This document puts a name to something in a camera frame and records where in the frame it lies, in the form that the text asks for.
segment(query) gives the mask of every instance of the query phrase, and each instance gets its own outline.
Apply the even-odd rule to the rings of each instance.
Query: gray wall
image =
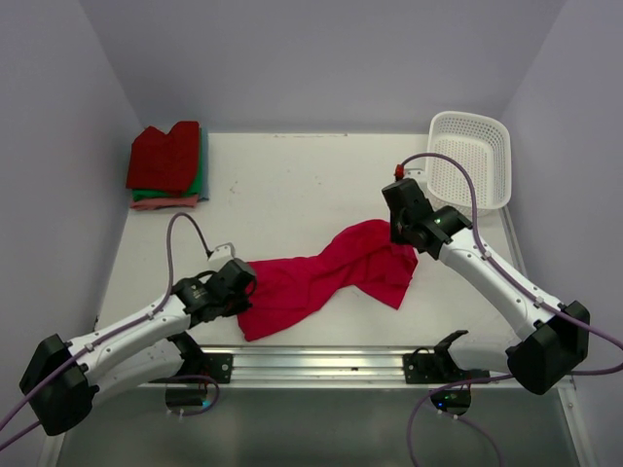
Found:
[[[428,130],[499,118],[565,0],[81,0],[141,123]]]
[[[568,0],[504,113],[513,144],[511,210],[537,283],[623,337],[623,2]],[[621,361],[594,338],[584,368]],[[623,375],[578,378],[603,466],[623,465]]]
[[[0,414],[37,342],[85,333],[128,212],[127,153],[140,130],[75,1],[0,7]],[[34,421],[26,408],[0,435]],[[35,465],[43,430],[0,454]]]

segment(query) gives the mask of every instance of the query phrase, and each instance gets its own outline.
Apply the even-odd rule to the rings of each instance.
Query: white tabletop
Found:
[[[315,255],[344,228],[388,218],[381,188],[393,181],[397,163],[425,150],[426,140],[426,135],[211,133],[210,201],[188,212],[211,247],[231,241],[245,261]],[[165,229],[172,212],[129,213],[97,328],[140,310],[164,291]],[[483,238],[510,262],[499,213],[481,218],[479,225]],[[183,219],[174,229],[173,257],[175,279],[204,270],[200,243]],[[497,316],[462,277],[421,255],[399,310],[347,287],[296,326],[250,344],[435,344]],[[493,326],[492,332],[506,327],[499,319]],[[235,318],[200,325],[191,335],[201,344],[246,343]]]

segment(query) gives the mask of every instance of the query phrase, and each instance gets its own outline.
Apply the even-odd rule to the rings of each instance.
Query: folded cloth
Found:
[[[149,126],[132,143],[126,187],[181,196],[197,176],[198,154],[198,122],[178,122],[168,134]]]
[[[389,240],[389,223],[362,222],[317,256],[257,261],[253,307],[238,315],[248,341],[282,331],[318,311],[340,288],[355,285],[398,309],[418,264],[414,249]]]
[[[201,195],[203,185],[203,166],[205,161],[203,160],[201,152],[197,152],[198,169],[193,179],[191,186],[180,196],[173,196],[162,190],[132,190],[132,199],[135,201],[141,201],[147,198],[189,198],[192,195]]]
[[[147,198],[141,201],[133,201],[129,207],[137,211],[153,211],[161,207],[195,207],[199,201],[199,195],[187,198]]]

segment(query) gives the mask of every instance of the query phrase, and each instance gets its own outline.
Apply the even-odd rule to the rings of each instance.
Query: stack of folded towels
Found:
[[[195,207],[207,199],[207,144],[198,122],[178,122],[169,133],[149,126],[132,143],[126,187],[130,207]]]

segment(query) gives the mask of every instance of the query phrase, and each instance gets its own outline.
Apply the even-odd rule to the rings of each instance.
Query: plastic basket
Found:
[[[428,152],[460,163],[474,182],[478,216],[510,200],[510,136],[497,120],[464,112],[442,112],[430,123]],[[428,198],[435,209],[450,204],[471,217],[471,199],[463,176],[446,161],[426,159]]]

